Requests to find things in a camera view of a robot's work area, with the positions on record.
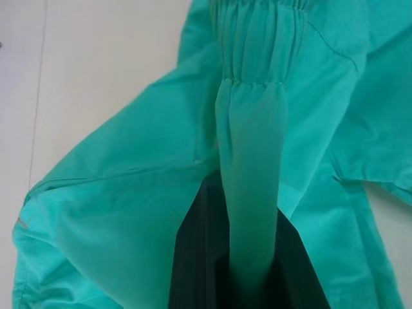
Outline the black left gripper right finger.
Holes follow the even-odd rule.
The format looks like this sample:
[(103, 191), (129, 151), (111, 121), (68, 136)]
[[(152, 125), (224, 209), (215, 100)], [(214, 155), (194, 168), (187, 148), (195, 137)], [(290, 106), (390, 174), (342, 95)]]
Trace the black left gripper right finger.
[(303, 241), (277, 212), (275, 255), (263, 294), (263, 309), (330, 309)]

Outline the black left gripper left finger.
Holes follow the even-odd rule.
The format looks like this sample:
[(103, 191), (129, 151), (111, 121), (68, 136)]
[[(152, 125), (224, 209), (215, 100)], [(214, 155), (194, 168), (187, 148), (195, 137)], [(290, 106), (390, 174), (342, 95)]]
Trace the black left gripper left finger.
[(231, 309), (231, 298), (225, 194), (208, 176), (176, 234), (169, 309)]

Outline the green cloth garment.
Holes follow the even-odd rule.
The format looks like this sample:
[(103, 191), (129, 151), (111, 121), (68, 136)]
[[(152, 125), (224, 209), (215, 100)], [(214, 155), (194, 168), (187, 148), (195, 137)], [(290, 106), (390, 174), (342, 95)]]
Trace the green cloth garment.
[(405, 309), (363, 184), (412, 206), (412, 0), (193, 0), (175, 69), (27, 194), (12, 309), (169, 309), (208, 176), (231, 309), (263, 309), (278, 211), (330, 309)]

